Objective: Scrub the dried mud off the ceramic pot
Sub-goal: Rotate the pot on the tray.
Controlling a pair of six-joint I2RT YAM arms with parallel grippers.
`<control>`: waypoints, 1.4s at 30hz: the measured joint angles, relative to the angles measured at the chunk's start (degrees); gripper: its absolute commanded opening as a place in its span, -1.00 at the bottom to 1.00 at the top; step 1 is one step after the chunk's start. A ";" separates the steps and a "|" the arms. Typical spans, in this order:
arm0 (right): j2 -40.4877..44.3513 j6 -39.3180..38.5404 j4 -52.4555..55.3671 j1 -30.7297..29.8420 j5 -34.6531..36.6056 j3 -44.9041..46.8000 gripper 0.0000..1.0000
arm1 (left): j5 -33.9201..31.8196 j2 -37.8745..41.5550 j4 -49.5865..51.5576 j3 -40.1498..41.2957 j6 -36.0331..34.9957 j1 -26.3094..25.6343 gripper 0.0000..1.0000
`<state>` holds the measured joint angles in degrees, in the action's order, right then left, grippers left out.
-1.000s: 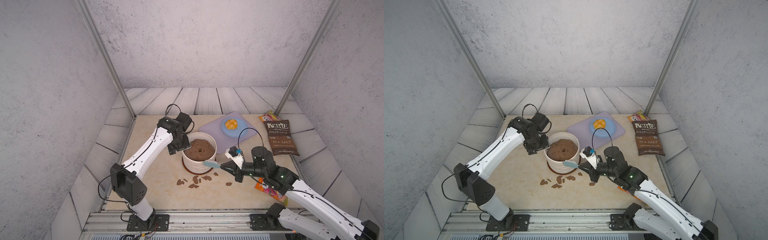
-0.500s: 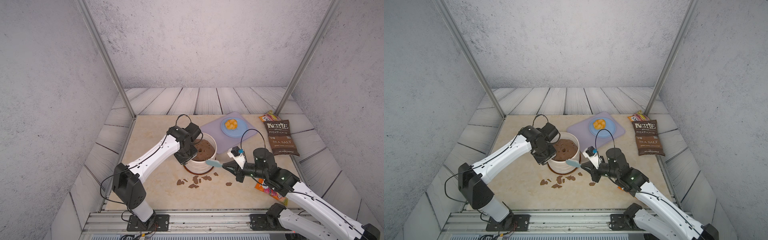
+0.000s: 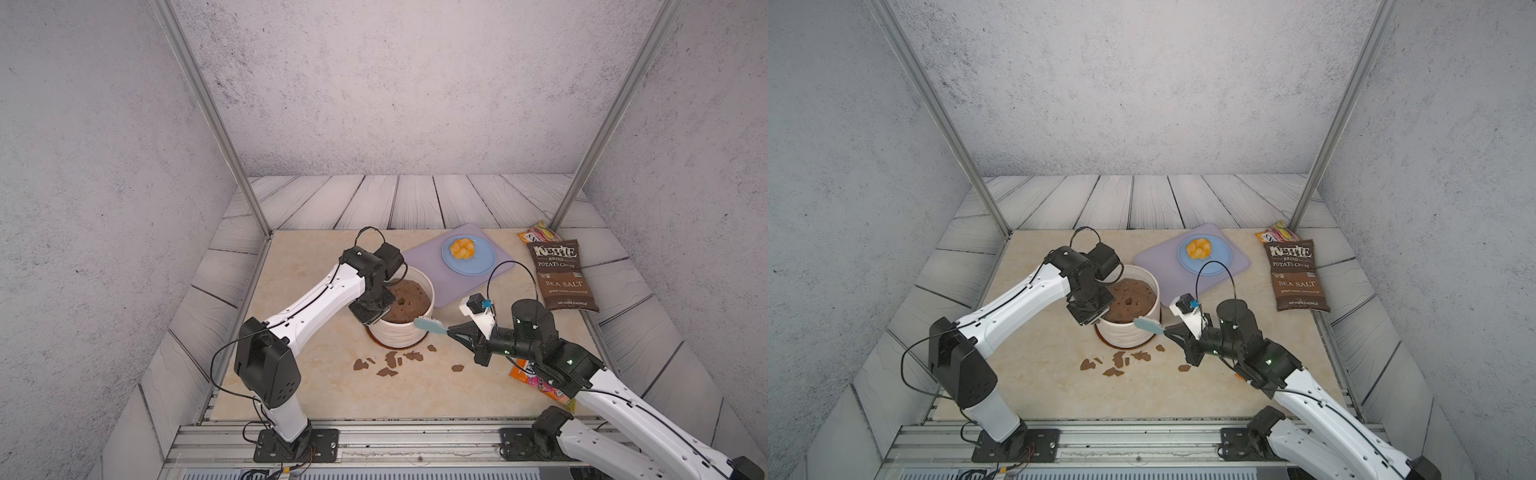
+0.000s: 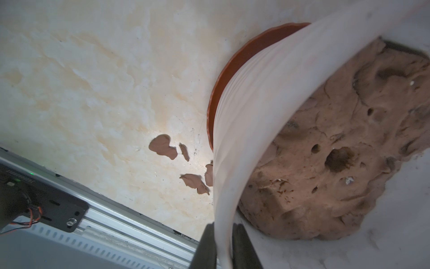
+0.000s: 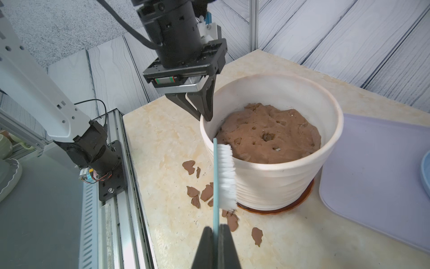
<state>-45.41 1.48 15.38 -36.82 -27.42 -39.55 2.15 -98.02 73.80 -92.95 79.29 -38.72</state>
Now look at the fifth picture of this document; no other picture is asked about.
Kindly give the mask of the white ceramic pot with soil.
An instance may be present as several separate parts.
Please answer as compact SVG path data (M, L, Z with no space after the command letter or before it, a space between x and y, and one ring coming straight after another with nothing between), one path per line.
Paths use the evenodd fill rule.
M237 203L276 211L297 201L340 139L344 116L335 97L296 75L257 74L217 90L213 117L200 118L208 152L232 147Z

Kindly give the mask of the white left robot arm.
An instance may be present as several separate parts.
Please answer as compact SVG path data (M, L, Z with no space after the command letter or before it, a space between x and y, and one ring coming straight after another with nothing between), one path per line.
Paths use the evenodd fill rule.
M144 79L197 119L211 121L216 77L226 60L221 28L206 25L208 1L133 1L146 35L129 26L107 2L101 6L157 59ZM80 111L24 48L1 17L1 90L27 110L79 168L107 178L121 167L104 127Z

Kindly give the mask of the teal scrub brush white bristles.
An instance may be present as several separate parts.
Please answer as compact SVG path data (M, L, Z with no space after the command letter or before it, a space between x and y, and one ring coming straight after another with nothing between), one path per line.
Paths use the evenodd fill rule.
M222 210L233 212L236 209L236 172L232 148L213 139L213 238L214 263L217 268L219 214Z

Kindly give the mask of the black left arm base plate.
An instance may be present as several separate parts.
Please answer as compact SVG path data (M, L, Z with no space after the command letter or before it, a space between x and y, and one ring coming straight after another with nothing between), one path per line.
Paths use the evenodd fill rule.
M108 144L101 157L102 175L99 183L99 200L106 202L128 187L125 175L125 158L119 140Z

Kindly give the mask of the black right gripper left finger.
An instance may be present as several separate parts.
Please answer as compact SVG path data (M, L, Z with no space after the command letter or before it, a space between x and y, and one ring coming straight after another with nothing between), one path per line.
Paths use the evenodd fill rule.
M196 255L191 269L213 269L214 263L214 238L213 231L209 226L203 229Z

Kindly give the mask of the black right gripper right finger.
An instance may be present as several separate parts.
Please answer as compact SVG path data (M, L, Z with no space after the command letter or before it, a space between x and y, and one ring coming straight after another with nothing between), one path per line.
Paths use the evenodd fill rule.
M218 230L218 269L241 269L232 233L227 224L221 224Z

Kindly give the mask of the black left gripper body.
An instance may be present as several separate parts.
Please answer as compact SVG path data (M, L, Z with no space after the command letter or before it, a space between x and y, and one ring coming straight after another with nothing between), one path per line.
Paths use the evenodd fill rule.
M225 38L209 41L197 59L175 68L165 68L157 59L143 72L143 77L159 94L196 93L221 73L226 53Z

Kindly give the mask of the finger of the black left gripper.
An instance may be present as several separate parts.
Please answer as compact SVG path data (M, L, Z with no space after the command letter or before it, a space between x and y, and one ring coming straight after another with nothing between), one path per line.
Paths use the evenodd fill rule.
M210 122L213 118L213 95L216 75L192 77L188 98L203 118Z
M186 93L174 93L165 95L170 101L181 107L192 115L197 121L200 120L200 113L186 98Z

